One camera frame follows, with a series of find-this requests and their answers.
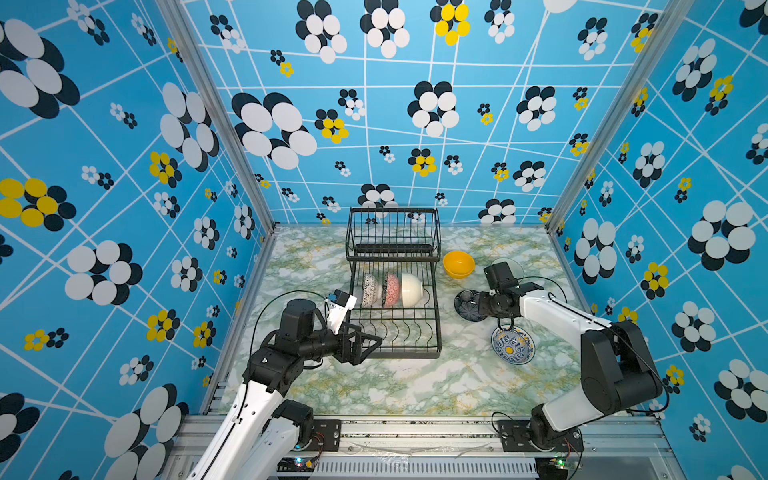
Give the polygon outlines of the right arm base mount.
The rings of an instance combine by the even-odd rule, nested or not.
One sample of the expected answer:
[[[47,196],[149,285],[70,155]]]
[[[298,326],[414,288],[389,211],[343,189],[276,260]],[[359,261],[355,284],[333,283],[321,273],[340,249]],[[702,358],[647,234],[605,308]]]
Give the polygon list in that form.
[[[501,439],[504,452],[565,454],[584,451],[584,437],[576,428],[556,432],[537,419],[506,418],[493,420],[492,426]]]

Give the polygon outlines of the dark blue patterned bowl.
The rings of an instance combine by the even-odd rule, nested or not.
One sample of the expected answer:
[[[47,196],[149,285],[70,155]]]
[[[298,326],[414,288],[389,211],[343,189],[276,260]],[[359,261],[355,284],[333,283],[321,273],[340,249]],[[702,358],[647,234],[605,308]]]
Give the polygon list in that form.
[[[461,290],[454,297],[454,309],[456,313],[469,322],[480,322],[487,318],[481,312],[481,292],[471,289]]]

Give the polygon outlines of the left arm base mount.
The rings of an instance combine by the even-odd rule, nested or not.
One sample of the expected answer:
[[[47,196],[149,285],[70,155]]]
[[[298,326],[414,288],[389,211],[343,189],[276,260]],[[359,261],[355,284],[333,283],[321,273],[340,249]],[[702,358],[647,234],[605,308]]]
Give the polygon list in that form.
[[[299,443],[293,453],[307,454],[308,452],[337,452],[341,440],[342,421],[336,418],[320,418],[313,421],[311,431],[307,436],[300,434]]]

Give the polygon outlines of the blue yellow floral bowl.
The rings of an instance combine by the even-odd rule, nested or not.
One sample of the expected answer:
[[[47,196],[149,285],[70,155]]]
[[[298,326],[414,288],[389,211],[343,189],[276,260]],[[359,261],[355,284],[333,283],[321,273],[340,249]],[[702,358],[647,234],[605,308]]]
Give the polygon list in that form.
[[[492,350],[505,362],[512,365],[525,365],[535,356],[533,338],[523,329],[511,330],[496,328],[491,335]]]

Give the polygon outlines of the plain white bowl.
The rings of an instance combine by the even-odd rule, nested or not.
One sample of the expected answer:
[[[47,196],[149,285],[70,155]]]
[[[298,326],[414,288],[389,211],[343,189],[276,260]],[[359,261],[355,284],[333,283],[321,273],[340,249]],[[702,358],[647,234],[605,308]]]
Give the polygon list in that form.
[[[423,283],[421,279],[414,274],[404,272],[401,275],[400,288],[403,307],[416,307],[423,297]]]

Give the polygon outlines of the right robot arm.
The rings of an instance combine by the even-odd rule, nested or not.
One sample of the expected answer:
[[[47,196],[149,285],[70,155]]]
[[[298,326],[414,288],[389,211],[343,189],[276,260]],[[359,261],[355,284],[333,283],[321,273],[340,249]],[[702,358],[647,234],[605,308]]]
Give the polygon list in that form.
[[[490,290],[479,312],[540,324],[580,354],[580,384],[531,411],[529,438],[541,450],[584,424],[649,402],[664,392],[661,376],[638,325],[610,323],[560,301],[533,282],[522,283],[505,263],[484,269]]]

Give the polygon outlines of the black floral pink bowl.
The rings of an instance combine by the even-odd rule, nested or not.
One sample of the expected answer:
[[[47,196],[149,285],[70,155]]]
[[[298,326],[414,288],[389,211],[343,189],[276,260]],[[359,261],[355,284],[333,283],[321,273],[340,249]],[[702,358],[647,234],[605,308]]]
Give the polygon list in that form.
[[[389,273],[386,278],[386,293],[384,298],[384,307],[393,308],[401,298],[400,278],[393,273]]]

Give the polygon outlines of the white red lattice bowl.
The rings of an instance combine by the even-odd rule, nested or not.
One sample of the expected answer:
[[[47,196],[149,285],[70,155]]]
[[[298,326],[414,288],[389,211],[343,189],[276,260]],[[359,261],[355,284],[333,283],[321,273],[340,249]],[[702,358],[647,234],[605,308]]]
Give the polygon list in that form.
[[[370,273],[364,275],[363,280],[363,308],[380,308],[384,302],[384,287],[376,277]]]

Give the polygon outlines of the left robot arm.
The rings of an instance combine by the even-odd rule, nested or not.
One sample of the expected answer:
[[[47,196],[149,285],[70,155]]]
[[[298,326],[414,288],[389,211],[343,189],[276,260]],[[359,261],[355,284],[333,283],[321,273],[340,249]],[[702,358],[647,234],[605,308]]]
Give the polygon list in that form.
[[[310,442],[313,408],[286,398],[305,363],[332,357],[355,366],[383,342],[349,322],[356,304],[341,290],[322,308],[308,299],[288,301],[279,328],[250,355],[236,398],[190,479],[267,479]]]

